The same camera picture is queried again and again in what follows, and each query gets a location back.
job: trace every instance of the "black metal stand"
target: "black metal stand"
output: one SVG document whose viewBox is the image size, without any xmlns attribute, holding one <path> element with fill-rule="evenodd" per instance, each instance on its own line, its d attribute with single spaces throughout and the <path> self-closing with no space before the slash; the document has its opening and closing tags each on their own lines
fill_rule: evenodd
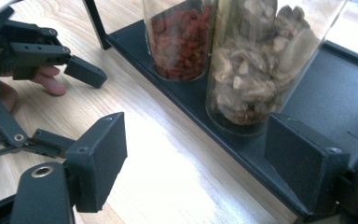
<svg viewBox="0 0 358 224">
<path fill-rule="evenodd" d="M 298 198 L 298 192 L 293 191 L 287 184 L 287 179 L 282 178 L 276 170 L 276 164 L 272 165 L 271 160 L 266 160 L 264 134 L 243 137 L 227 133 L 213 124 L 204 107 L 207 77 L 188 83 L 172 83 L 162 80 L 153 73 L 145 43 L 143 21 L 108 35 L 104 31 L 94 1 L 84 0 L 84 3 L 102 48 L 108 49 L 112 46 L 118 50 L 300 219 L 311 221 L 315 218 L 331 216 L 325 211 L 315 214 L 316 208 L 312 206 L 316 205 L 313 204 L 310 209 Z M 283 110 L 283 114 L 301 120 L 315 132 L 337 144 L 348 153 L 345 170 L 355 172 L 358 167 L 358 55 L 332 43 L 325 43 Z M 326 169 L 328 168 L 324 167 L 322 170 L 307 172 L 315 174 L 320 172 L 319 174 L 322 175 L 328 172 Z"/>
</svg>

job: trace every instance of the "finger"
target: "finger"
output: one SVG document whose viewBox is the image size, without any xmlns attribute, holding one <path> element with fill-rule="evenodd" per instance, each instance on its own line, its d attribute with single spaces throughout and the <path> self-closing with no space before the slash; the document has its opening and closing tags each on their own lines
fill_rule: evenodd
<svg viewBox="0 0 358 224">
<path fill-rule="evenodd" d="M 55 66 L 40 66 L 37 70 L 37 73 L 47 77 L 57 76 L 60 72 L 60 69 Z"/>
<path fill-rule="evenodd" d="M 54 77 L 44 76 L 38 73 L 36 74 L 36 76 L 34 76 L 32 81 L 45 87 L 48 93 L 50 93 L 51 95 L 59 96 L 64 95 L 66 93 L 65 87 Z"/>
<path fill-rule="evenodd" d="M 11 109 L 13 109 L 18 97 L 19 94 L 16 90 L 7 85 L 5 82 L 0 81 L 0 101 L 7 111 L 10 112 Z"/>
</svg>

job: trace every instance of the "wooden table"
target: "wooden table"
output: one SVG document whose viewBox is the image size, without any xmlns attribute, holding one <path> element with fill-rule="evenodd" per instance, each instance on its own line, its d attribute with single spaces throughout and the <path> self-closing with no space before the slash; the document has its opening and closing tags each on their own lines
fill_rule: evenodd
<svg viewBox="0 0 358 224">
<path fill-rule="evenodd" d="M 96 1 L 107 33 L 143 18 L 141 0 Z M 12 112 L 32 135 L 38 128 L 77 139 L 97 119 L 125 113 L 128 158 L 98 214 L 77 223 L 293 223 L 296 216 L 114 49 L 102 50 L 80 0 L 26 0 L 13 20 L 51 27 L 76 56 L 102 68 L 101 89 L 61 75 L 52 97 L 30 81 L 3 80 L 20 99 Z M 328 38 L 358 52 L 358 6 L 348 4 Z M 44 161 L 20 152 L 0 157 L 0 200 L 21 174 Z"/>
</svg>

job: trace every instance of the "black tray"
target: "black tray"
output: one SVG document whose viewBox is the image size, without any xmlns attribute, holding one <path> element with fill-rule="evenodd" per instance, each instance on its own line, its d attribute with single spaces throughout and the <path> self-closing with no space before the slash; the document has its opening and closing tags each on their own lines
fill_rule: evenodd
<svg viewBox="0 0 358 224">
<path fill-rule="evenodd" d="M 311 216 L 263 157 L 264 134 L 243 137 L 228 133 L 208 117 L 204 103 L 207 76 L 177 83 L 153 73 L 143 21 L 106 35 L 105 40 L 286 206 L 299 217 Z M 358 165 L 358 55 L 331 43 L 324 44 L 283 113 L 302 120 L 348 150 L 350 169 L 355 169 Z"/>
</svg>

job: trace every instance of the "glass jar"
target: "glass jar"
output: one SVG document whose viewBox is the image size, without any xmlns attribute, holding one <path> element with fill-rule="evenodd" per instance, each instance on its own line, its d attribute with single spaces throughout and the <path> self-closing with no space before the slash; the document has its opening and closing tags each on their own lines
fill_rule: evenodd
<svg viewBox="0 0 358 224">
<path fill-rule="evenodd" d="M 144 0 L 146 42 L 159 77 L 189 81 L 208 69 L 214 0 Z"/>
<path fill-rule="evenodd" d="M 206 110 L 227 131 L 265 131 L 346 0 L 219 1 Z"/>
</svg>

